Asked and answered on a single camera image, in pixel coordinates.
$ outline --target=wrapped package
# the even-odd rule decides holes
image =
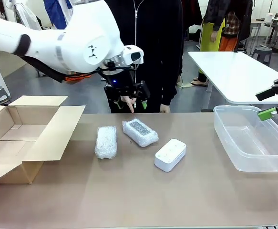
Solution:
[[[159,140],[158,133],[139,119],[123,122],[123,132],[141,147],[149,146]]]
[[[116,155],[116,127],[104,126],[97,129],[95,155],[99,159],[112,159]]]

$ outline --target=open cardboard box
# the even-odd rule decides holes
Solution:
[[[67,96],[22,96],[0,106],[0,183],[31,184],[44,161],[59,161],[85,106]]]

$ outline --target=plastic container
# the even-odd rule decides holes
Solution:
[[[217,106],[214,127],[237,170],[278,172],[278,125],[261,121],[259,111],[253,106]]]

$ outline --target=white box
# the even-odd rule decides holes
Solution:
[[[154,165],[165,172],[170,172],[185,156],[185,152],[185,143],[171,139],[155,154]]]

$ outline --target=white table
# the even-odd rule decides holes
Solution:
[[[212,86],[232,104],[278,104],[278,95],[259,101],[256,94],[270,88],[278,72],[242,52],[189,52]]]

